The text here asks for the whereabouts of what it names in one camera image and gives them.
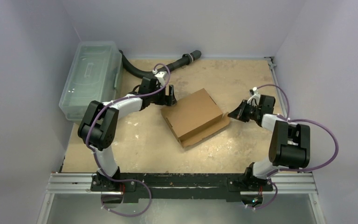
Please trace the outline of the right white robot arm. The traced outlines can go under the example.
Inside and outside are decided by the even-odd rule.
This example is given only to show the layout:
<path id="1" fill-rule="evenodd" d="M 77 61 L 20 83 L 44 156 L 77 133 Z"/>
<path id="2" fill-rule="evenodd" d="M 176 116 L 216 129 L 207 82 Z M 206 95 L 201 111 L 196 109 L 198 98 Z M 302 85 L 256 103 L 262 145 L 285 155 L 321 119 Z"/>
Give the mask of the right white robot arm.
<path id="1" fill-rule="evenodd" d="M 254 121 L 258 126 L 272 132 L 266 159 L 251 163 L 243 175 L 232 184 L 249 191 L 256 191 L 267 184 L 272 175 L 288 169 L 306 168 L 310 161 L 310 127 L 290 123 L 274 114 L 275 98 L 261 95 L 243 100 L 228 113 L 228 117 L 241 122 Z"/>

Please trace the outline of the brown cardboard box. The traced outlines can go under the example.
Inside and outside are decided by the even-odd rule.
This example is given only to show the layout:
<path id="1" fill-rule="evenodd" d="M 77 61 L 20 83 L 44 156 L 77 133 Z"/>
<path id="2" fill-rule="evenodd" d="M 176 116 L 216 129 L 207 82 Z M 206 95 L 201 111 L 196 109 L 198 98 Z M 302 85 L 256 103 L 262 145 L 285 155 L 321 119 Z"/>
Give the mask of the brown cardboard box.
<path id="1" fill-rule="evenodd" d="M 160 109 L 182 148 L 191 147 L 229 125 L 230 118 L 203 88 Z"/>

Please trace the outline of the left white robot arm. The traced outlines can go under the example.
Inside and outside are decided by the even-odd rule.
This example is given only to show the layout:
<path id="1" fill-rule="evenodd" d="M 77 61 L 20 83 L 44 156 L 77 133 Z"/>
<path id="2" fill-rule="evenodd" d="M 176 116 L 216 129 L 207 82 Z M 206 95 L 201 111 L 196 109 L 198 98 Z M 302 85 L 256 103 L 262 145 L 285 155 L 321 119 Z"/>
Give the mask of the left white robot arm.
<path id="1" fill-rule="evenodd" d="M 102 185 L 109 191 L 119 188 L 119 166 L 114 161 L 110 146 L 115 138 L 118 121 L 127 115 L 141 111 L 151 104 L 174 106 L 177 103 L 174 86 L 162 78 L 143 78 L 124 97 L 109 102 L 93 100 L 89 103 L 78 127 L 77 135 L 92 151 Z"/>

